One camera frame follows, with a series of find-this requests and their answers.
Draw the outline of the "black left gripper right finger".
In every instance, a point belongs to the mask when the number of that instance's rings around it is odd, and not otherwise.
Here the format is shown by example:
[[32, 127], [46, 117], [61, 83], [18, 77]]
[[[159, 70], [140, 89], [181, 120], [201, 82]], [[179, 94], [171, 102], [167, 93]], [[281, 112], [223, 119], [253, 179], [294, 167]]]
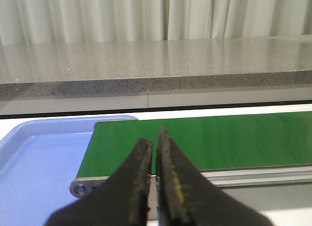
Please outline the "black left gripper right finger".
[[270, 226], [271, 221], [205, 178], [163, 126], [156, 156], [162, 226]]

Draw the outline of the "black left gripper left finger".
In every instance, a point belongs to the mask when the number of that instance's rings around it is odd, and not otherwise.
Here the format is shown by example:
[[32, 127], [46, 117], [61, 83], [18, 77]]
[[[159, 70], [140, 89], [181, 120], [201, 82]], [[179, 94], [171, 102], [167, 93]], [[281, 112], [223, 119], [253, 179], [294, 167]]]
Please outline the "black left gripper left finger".
[[153, 144], [140, 138], [119, 168], [85, 197], [55, 211], [47, 226], [145, 226]]

